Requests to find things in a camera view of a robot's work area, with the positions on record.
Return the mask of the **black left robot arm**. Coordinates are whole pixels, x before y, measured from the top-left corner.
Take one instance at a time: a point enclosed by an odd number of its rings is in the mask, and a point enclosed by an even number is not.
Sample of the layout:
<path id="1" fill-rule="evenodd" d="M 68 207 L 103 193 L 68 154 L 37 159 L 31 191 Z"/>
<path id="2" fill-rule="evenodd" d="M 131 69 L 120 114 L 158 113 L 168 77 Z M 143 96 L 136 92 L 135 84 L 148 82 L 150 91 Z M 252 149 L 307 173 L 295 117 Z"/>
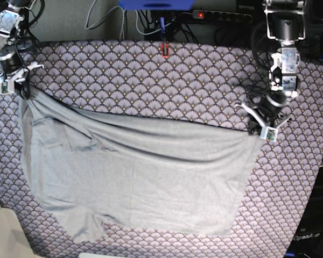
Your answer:
<path id="1" fill-rule="evenodd" d="M 306 1 L 263 1 L 266 36 L 280 44 L 272 53 L 269 85 L 258 104 L 242 104 L 250 115 L 250 133 L 263 140 L 276 141 L 278 131 L 289 121 L 280 114 L 289 101 L 298 97 L 300 53 L 296 43 L 304 40 Z"/>

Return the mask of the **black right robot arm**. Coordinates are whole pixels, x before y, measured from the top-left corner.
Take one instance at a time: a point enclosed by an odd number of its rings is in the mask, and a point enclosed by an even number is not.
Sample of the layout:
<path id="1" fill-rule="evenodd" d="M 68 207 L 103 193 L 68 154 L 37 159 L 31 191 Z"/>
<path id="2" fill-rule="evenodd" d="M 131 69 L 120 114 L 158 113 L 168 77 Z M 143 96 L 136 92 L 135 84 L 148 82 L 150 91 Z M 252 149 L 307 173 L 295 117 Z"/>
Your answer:
<path id="1" fill-rule="evenodd" d="M 30 41 L 35 46 L 37 38 L 30 27 L 37 23 L 44 12 L 45 2 L 40 2 L 40 10 L 32 20 L 29 14 L 36 1 L 7 1 L 7 7 L 0 12 L 0 95 L 16 93 L 23 99 L 30 98 L 30 71 L 42 68 L 42 64 L 26 64 L 22 53 L 29 50 L 19 49 L 20 43 Z"/>

